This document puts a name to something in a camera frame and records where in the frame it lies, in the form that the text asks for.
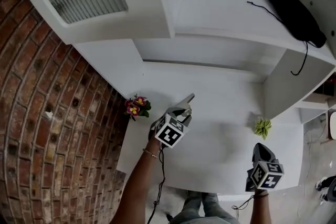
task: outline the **pink flower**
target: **pink flower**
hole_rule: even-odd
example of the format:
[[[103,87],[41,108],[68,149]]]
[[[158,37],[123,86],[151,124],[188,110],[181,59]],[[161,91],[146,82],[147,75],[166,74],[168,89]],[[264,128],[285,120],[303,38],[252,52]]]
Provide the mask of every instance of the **pink flower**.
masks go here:
[[[136,105],[134,107],[131,107],[131,106],[127,107],[127,113],[131,114],[134,117],[138,116],[139,112],[140,112],[140,108]]]
[[[144,97],[138,96],[136,99],[133,100],[134,104],[138,104],[138,105],[142,105],[145,106],[146,105],[146,101]]]
[[[132,100],[126,100],[126,101],[125,101],[125,106],[126,106],[126,107],[129,107],[129,106],[132,106],[132,105],[133,105]]]

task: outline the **white cube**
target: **white cube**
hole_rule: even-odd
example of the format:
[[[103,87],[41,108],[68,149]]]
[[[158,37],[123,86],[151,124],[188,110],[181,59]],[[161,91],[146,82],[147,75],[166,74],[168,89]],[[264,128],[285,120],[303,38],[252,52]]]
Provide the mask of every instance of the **white cube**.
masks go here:
[[[282,164],[259,161],[250,178],[257,189],[274,189],[284,174]]]
[[[188,127],[166,114],[156,127],[155,138],[173,148],[188,131]]]

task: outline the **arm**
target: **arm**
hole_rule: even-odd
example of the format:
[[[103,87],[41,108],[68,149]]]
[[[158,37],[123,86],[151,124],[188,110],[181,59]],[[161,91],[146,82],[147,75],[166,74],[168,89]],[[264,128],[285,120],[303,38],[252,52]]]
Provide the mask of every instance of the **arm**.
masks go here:
[[[159,157],[160,142],[153,136],[146,150]],[[111,224],[144,224],[145,205],[156,158],[143,152],[126,183],[119,208]]]
[[[256,190],[255,195],[258,195],[260,193],[260,190]],[[254,198],[250,224],[271,224],[268,195],[266,193],[260,194],[260,196],[256,196]]]

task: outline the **white floor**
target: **white floor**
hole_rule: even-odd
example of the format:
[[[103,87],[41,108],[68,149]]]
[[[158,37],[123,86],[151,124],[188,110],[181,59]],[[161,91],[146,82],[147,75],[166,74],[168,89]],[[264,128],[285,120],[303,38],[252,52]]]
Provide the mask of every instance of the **white floor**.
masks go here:
[[[306,141],[316,141],[324,128],[322,123],[315,119],[304,127]],[[324,202],[320,204],[320,194],[314,188],[315,183],[323,176],[336,174],[336,141],[320,144],[327,137],[327,127],[317,143],[308,145],[305,143],[303,150],[303,164],[298,187],[275,191],[270,194],[270,210],[272,224],[325,224],[336,212],[336,204]],[[156,199],[157,185],[152,186],[146,207],[146,217],[153,210],[153,201]],[[185,199],[185,191],[165,187],[162,191],[161,201],[152,219],[153,224],[167,224],[165,214],[175,216],[182,209]],[[222,207],[235,215],[232,205],[241,205],[244,201],[222,201]],[[252,212],[252,202],[248,207],[240,211],[239,221],[241,224],[249,223]]]

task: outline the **green flower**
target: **green flower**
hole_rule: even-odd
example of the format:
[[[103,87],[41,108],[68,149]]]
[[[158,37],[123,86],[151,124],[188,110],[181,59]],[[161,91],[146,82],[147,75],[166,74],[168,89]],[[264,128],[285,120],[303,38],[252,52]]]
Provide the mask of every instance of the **green flower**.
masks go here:
[[[254,129],[254,133],[262,137],[262,139],[266,140],[268,135],[268,131],[272,128],[271,120],[264,120],[263,118],[259,118],[256,121],[256,126]]]

